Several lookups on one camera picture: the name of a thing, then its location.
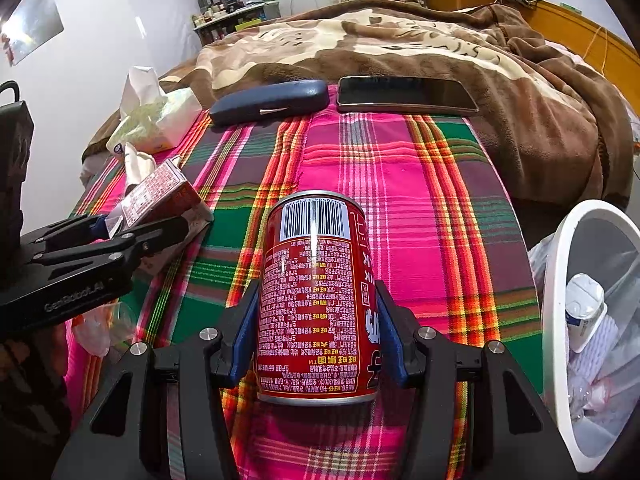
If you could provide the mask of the red white milk carton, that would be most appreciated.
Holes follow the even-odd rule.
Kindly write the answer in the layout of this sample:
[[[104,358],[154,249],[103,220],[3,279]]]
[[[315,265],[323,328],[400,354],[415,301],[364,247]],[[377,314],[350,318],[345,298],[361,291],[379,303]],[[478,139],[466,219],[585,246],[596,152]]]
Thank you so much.
[[[111,238],[136,238],[141,244],[140,271],[154,276],[213,221],[209,206],[167,159],[116,205],[105,225]]]

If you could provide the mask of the red drink can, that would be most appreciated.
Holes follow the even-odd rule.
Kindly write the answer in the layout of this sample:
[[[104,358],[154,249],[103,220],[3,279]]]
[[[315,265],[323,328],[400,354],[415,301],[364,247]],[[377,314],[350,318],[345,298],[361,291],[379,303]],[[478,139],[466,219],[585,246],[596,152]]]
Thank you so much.
[[[366,219],[344,195],[294,193],[267,218],[254,370],[264,402],[372,401],[383,364]]]

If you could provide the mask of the white paper cup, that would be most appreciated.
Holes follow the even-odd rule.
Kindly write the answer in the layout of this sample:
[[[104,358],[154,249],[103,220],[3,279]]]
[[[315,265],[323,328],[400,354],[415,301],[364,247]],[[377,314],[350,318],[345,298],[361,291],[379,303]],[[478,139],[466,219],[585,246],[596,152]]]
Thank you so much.
[[[125,194],[128,195],[137,185],[156,169],[154,157],[138,151],[127,142],[124,151],[124,165],[126,174]]]

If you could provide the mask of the white trash bin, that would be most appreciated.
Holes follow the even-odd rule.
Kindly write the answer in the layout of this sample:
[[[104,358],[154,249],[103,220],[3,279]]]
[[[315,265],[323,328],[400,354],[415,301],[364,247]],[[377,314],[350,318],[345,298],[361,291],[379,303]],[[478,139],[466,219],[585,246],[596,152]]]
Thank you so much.
[[[586,200],[528,258],[544,402],[580,478],[622,478],[639,460],[638,226]]]

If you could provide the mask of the soft tissue pack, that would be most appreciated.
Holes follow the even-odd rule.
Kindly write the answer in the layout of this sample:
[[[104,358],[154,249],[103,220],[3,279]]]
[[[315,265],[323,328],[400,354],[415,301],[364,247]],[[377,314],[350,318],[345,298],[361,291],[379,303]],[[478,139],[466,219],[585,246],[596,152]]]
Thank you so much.
[[[120,100],[120,121],[106,142],[115,156],[127,143],[154,154],[175,148],[201,115],[202,106],[190,88],[165,92],[152,67],[131,67]]]

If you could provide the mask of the white bottle in bin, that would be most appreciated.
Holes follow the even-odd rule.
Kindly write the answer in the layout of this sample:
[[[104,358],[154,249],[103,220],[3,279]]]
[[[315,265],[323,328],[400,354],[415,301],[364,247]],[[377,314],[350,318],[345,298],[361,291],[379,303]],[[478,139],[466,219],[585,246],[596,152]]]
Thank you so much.
[[[573,275],[565,289],[565,319],[570,350],[580,353],[602,323],[608,307],[602,285],[585,273]]]

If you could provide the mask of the pink plaid bed sheet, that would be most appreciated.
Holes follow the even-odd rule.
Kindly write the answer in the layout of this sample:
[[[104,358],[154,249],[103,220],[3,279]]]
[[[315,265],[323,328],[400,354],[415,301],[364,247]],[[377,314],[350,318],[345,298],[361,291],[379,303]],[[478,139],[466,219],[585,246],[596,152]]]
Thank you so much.
[[[373,283],[460,344],[504,339],[540,382],[537,299],[518,222],[460,118],[342,114],[220,132],[198,122],[182,152],[215,221],[125,304],[137,333],[183,340],[264,278],[258,370],[222,396],[244,479],[387,479],[411,396],[305,410],[258,393],[350,393],[370,376]]]

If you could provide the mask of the dark blue glasses case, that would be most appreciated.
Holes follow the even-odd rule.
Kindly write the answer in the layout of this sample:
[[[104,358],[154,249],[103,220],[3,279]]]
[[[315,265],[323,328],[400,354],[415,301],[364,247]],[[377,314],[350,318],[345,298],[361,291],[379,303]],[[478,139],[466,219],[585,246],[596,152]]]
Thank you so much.
[[[321,79],[305,79],[230,93],[209,107],[208,114],[214,125],[228,127],[314,114],[329,104],[328,85]]]

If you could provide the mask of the black smartphone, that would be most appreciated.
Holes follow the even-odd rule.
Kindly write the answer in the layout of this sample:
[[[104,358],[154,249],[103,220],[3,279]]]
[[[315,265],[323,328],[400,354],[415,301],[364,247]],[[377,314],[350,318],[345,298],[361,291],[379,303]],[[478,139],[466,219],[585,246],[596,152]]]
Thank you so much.
[[[470,116],[478,106],[462,83],[451,79],[347,76],[337,87],[341,112]]]

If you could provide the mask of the brown beige fleece blanket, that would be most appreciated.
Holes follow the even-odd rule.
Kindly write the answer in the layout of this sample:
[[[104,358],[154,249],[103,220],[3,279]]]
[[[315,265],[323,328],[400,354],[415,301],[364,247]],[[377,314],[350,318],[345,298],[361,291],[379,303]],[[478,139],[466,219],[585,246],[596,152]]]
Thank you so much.
[[[210,107],[307,79],[333,86],[342,110],[468,115],[520,203],[629,202],[636,142],[622,92],[502,4],[324,6],[216,40],[160,88],[190,89]]]

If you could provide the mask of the wooden headboard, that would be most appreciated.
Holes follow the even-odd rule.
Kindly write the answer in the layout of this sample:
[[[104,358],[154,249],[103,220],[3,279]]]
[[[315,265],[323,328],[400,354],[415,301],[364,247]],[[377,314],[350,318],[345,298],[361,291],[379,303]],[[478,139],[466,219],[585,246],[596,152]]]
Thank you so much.
[[[529,26],[562,44],[615,84],[628,101],[638,92],[639,55],[628,42],[589,18],[547,1],[521,8]]]

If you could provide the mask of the silver wall poster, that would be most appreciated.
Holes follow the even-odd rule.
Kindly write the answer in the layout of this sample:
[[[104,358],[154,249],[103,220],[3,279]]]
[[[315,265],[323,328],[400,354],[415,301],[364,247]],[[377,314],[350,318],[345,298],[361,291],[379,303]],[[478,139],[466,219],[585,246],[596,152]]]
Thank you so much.
[[[9,66],[58,36],[64,26],[55,0],[25,0],[1,26],[1,44]]]

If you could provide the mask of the cluttered wall shelf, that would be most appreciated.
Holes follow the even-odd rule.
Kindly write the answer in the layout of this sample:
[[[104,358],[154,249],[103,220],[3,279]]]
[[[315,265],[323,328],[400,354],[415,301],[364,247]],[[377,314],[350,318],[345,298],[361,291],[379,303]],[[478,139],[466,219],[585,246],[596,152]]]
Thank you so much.
[[[259,0],[239,6],[237,1],[228,8],[208,15],[200,15],[194,21],[193,31],[202,46],[224,38],[234,32],[280,18],[280,0]]]

